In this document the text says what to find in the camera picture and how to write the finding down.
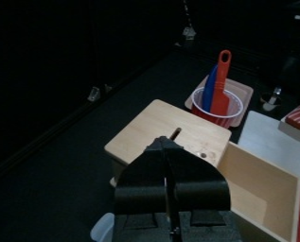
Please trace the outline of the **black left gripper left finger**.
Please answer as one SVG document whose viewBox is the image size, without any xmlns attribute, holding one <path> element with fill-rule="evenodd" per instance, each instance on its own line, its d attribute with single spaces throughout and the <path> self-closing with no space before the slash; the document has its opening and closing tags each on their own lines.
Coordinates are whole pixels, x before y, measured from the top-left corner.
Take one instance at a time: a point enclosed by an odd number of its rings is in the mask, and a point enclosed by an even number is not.
<svg viewBox="0 0 300 242">
<path fill-rule="evenodd" d="M 128 165 L 116 186 L 117 215 L 167 212 L 165 136 L 156 138 Z"/>
</svg>

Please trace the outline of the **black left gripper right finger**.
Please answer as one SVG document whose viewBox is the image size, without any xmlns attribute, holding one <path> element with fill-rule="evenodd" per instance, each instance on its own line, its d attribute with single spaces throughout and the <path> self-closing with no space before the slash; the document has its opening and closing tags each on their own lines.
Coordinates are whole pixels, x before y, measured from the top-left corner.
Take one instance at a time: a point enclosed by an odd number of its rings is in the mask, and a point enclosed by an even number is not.
<svg viewBox="0 0 300 242">
<path fill-rule="evenodd" d="M 175 141 L 169 141 L 173 200 L 179 211 L 231 210 L 228 182 L 219 170 Z"/>
</svg>

